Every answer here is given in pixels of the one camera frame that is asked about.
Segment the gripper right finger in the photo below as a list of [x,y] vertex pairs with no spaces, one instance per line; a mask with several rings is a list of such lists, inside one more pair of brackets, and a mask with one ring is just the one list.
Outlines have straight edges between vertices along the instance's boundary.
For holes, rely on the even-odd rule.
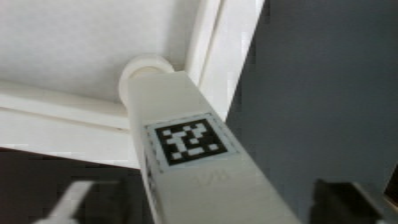
[[398,224],[398,209],[372,186],[319,179],[310,224]]

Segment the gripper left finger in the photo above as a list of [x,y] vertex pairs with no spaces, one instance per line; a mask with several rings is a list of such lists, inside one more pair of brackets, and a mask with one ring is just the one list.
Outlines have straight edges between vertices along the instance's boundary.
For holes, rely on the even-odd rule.
[[45,218],[32,224],[116,224],[116,181],[75,181]]

